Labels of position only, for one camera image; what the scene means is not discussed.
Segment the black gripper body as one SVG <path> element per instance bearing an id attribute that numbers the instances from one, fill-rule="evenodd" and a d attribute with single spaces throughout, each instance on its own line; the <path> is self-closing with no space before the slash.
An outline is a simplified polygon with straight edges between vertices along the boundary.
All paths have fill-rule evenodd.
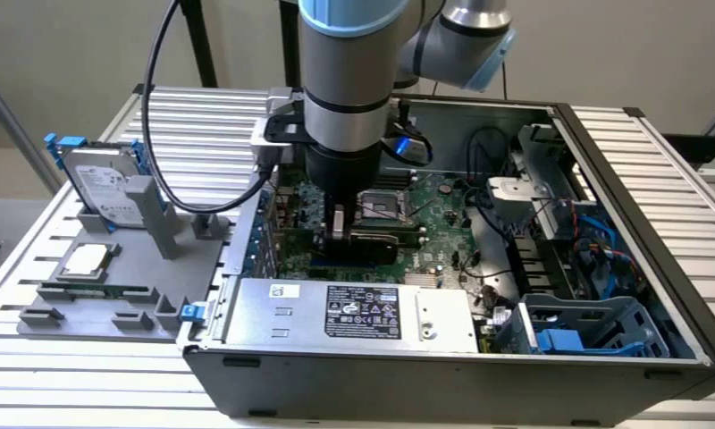
<path id="1" fill-rule="evenodd" d="M 328 253 L 342 253 L 353 248 L 350 233 L 356 198 L 374 184 L 380 158 L 378 145 L 354 152 L 336 151 L 322 145 L 306 147 L 306 176 L 324 192 L 324 246 Z"/>

